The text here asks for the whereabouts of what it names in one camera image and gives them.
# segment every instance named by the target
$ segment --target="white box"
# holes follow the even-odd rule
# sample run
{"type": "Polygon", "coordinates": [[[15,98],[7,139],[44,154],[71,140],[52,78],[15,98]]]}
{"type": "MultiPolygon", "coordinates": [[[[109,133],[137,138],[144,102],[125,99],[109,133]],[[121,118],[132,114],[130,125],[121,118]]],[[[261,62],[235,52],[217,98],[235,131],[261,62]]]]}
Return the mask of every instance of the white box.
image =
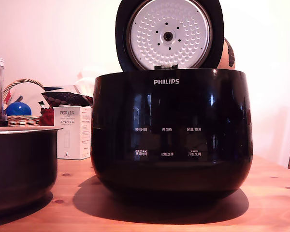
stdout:
{"type": "Polygon", "coordinates": [[[57,158],[83,160],[90,157],[91,107],[54,107],[54,125],[58,131],[57,158]]]}

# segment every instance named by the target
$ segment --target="philips logo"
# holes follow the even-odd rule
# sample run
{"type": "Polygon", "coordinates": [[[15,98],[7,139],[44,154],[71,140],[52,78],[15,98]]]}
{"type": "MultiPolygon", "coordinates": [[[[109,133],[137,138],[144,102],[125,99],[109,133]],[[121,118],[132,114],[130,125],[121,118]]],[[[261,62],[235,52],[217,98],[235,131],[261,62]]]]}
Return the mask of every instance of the philips logo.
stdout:
{"type": "Polygon", "coordinates": [[[179,84],[179,79],[154,80],[154,85],[173,85],[179,84]]]}

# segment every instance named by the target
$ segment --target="basket handle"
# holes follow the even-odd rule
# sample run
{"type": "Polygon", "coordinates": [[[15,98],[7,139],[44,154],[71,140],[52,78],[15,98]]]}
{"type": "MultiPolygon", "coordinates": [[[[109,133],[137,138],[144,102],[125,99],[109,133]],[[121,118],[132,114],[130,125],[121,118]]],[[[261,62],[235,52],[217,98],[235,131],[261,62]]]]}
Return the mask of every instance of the basket handle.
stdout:
{"type": "Polygon", "coordinates": [[[22,80],[17,80],[17,81],[14,81],[12,83],[10,83],[3,91],[3,99],[6,98],[6,96],[8,95],[9,91],[11,90],[11,88],[13,88],[14,86],[17,86],[18,84],[21,84],[21,83],[33,83],[33,84],[36,84],[38,86],[40,86],[42,89],[44,89],[43,85],[38,82],[38,81],[35,81],[35,80],[31,80],[31,79],[22,79],[22,80]]]}

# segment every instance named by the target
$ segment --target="button label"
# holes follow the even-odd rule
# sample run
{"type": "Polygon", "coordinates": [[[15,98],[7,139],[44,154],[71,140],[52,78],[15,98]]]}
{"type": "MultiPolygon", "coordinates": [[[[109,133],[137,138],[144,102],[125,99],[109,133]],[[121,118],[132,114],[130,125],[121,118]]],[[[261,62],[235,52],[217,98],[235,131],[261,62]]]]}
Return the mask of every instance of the button label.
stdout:
{"type": "Polygon", "coordinates": [[[174,152],[162,152],[161,156],[174,156],[174,152]]]}
{"type": "Polygon", "coordinates": [[[136,156],[148,156],[147,150],[135,150],[134,154],[136,156]]]}
{"type": "Polygon", "coordinates": [[[135,128],[136,132],[147,132],[147,128],[135,128]]]}
{"type": "Polygon", "coordinates": [[[197,151],[197,150],[193,150],[193,151],[190,151],[188,152],[188,156],[201,156],[202,153],[200,151],[197,151]]]}
{"type": "Polygon", "coordinates": [[[170,132],[172,131],[172,128],[162,128],[162,131],[170,132]]]}
{"type": "Polygon", "coordinates": [[[188,127],[187,131],[202,131],[202,129],[197,127],[188,127]]]}

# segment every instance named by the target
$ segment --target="rice cooker lid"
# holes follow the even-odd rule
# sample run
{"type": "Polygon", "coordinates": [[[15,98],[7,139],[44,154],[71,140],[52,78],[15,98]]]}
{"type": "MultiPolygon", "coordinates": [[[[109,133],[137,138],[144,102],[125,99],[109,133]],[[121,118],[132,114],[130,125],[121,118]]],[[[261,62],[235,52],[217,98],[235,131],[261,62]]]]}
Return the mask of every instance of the rice cooker lid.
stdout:
{"type": "Polygon", "coordinates": [[[116,48],[123,71],[217,68],[223,50],[218,0],[123,0],[116,48]]]}

